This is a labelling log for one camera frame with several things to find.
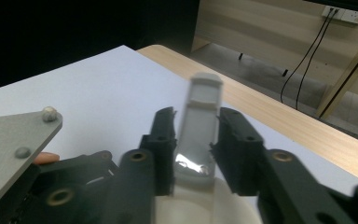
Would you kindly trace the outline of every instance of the electrical outlet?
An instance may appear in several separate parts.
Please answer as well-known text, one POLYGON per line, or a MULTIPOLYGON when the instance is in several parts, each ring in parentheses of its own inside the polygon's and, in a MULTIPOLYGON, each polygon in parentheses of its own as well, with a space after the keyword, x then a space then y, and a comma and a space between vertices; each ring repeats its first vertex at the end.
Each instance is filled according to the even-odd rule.
POLYGON ((344 14, 341 17, 341 20, 358 24, 358 12, 352 10, 345 10, 344 14))
POLYGON ((336 15, 334 15, 333 19, 334 20, 341 20, 341 17, 345 12, 345 8, 326 6, 324 8, 324 11, 322 12, 322 16, 327 17, 328 13, 330 12, 329 17, 331 17, 334 14, 336 9, 338 9, 338 12, 336 13, 336 15))

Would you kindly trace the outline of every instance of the gray metal plate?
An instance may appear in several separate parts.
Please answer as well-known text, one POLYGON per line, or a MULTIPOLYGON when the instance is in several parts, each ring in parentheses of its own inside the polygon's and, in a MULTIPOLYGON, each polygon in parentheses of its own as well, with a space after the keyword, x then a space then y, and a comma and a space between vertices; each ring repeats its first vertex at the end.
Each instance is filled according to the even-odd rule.
POLYGON ((52 121, 44 115, 47 120, 46 111, 0 117, 0 198, 61 128, 60 114, 52 121))

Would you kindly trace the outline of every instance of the translucent plastic object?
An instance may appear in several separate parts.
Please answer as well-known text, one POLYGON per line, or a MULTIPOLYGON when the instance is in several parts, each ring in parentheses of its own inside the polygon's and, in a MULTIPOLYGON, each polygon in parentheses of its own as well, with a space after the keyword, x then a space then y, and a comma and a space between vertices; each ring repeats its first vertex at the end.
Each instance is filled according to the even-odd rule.
POLYGON ((209 150, 217 136, 222 84, 214 74, 198 73, 191 78, 175 150, 177 183, 192 187, 213 183, 215 162, 209 150))
POLYGON ((191 79, 175 150, 173 196, 157 197, 157 224, 260 224, 254 208, 214 177, 210 144, 218 131, 222 81, 199 73, 191 79))

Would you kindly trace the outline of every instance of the wooden table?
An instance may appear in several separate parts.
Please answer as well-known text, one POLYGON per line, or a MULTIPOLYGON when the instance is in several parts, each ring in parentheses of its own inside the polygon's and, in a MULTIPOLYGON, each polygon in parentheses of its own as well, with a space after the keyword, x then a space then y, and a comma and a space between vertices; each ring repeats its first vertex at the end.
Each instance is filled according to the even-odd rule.
POLYGON ((224 101, 358 177, 357 139, 165 47, 138 52, 186 79, 197 72, 217 74, 225 83, 224 101))

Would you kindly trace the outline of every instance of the black cable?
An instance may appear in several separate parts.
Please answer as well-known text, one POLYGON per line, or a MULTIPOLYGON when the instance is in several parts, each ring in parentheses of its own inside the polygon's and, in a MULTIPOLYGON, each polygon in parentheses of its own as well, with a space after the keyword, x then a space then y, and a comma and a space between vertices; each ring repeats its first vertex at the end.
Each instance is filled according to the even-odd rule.
POLYGON ((299 86, 299 88, 298 88, 297 98, 296 98, 296 110, 298 110, 298 97, 300 96, 301 87, 302 87, 302 84, 303 84, 303 81, 304 81, 304 77, 305 77, 305 75, 307 74, 308 69, 310 68, 310 63, 312 62, 313 55, 315 55, 316 50, 319 48, 319 45, 321 45, 322 40, 324 39, 324 35, 325 35, 326 31, 327 31, 327 28, 328 28, 328 26, 330 25, 331 20, 334 18, 334 16, 336 16, 337 13, 338 13, 338 9, 336 9, 336 10, 334 11, 333 16, 329 19, 328 23, 326 24, 326 28, 324 28, 324 32, 322 33, 322 36, 321 36, 321 38, 319 39, 318 45, 316 45, 315 50, 313 51, 312 55, 310 55, 310 61, 308 62, 307 69, 305 70, 304 75, 303 75, 303 77, 301 78, 300 86, 299 86))
POLYGON ((283 91, 284 91, 284 88, 286 87, 287 83, 289 82, 290 78, 293 76, 293 74, 295 73, 295 71, 298 69, 298 67, 304 62, 305 58, 307 57, 308 53, 310 53, 310 50, 312 49, 313 45, 316 43, 316 40, 318 39, 319 35, 321 34, 322 32, 322 29, 324 28, 324 25, 326 24, 328 18, 330 17, 330 13, 333 11, 333 8, 330 7, 330 11, 328 12, 327 16, 326 16, 326 19, 324 20, 324 24, 322 24, 322 27, 321 29, 319 30, 319 33, 316 35, 315 39, 313 40, 312 44, 310 45, 310 48, 308 49, 307 53, 304 55, 304 58, 301 60, 301 62, 298 64, 297 68, 292 72, 292 74, 290 74, 289 78, 286 79, 286 81, 284 82, 283 84, 283 87, 282 87, 282 90, 281 90, 281 103, 283 103, 283 99, 282 99, 282 96, 283 96, 283 91))

